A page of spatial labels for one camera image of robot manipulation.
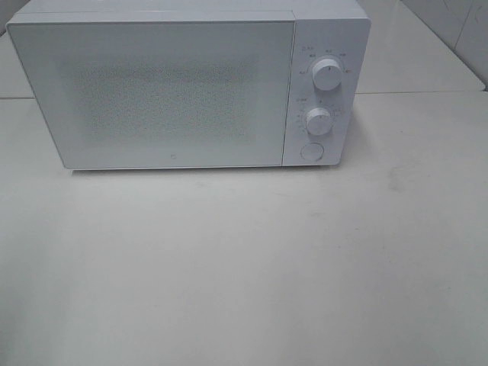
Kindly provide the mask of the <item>white microwave oven body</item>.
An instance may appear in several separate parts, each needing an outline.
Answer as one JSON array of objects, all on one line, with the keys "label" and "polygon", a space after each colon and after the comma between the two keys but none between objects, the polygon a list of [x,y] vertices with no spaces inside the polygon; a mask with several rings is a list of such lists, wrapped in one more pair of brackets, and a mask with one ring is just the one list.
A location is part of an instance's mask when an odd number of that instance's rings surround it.
[{"label": "white microwave oven body", "polygon": [[[6,30],[11,38],[8,29],[14,24],[280,21],[294,25],[281,164],[161,169],[337,165],[371,29],[371,20],[355,1],[31,1],[14,14]],[[341,64],[342,83],[331,91],[320,91],[313,84],[311,66],[328,57]],[[332,129],[325,135],[307,132],[305,117],[314,108],[326,108],[332,115]],[[308,143],[323,146],[321,160],[301,157],[300,151]]]}]

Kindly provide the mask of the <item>round white door button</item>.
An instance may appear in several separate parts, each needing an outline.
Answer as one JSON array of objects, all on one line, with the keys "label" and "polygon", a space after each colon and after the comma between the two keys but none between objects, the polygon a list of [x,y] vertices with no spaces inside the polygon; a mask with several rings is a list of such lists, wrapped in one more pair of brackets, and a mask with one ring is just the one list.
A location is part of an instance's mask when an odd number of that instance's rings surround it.
[{"label": "round white door button", "polygon": [[308,143],[301,151],[300,155],[304,160],[317,162],[321,160],[324,154],[324,148],[320,143]]}]

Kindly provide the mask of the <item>white microwave door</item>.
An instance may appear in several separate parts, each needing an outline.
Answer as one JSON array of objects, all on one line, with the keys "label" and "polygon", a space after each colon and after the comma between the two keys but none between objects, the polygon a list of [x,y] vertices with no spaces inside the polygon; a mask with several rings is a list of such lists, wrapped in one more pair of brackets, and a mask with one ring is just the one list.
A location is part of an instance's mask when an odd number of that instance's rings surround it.
[{"label": "white microwave door", "polygon": [[8,30],[68,169],[281,164],[290,21]]}]

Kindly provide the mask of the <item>upper white power knob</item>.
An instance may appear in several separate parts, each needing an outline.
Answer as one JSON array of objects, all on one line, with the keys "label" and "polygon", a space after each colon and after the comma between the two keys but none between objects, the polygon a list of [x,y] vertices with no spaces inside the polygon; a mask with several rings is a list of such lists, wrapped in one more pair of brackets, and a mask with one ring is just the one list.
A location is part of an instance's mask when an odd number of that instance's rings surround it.
[{"label": "upper white power knob", "polygon": [[315,88],[328,92],[342,83],[342,66],[333,58],[322,58],[311,66],[312,79]]}]

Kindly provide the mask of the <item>white timer knob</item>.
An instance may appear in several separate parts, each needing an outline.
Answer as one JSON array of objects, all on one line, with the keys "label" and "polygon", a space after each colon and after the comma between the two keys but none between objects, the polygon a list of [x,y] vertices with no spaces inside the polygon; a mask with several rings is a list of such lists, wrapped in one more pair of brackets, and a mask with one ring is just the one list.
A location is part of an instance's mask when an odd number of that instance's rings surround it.
[{"label": "white timer knob", "polygon": [[314,108],[305,117],[307,132],[313,136],[322,136],[332,129],[332,115],[326,108]]}]

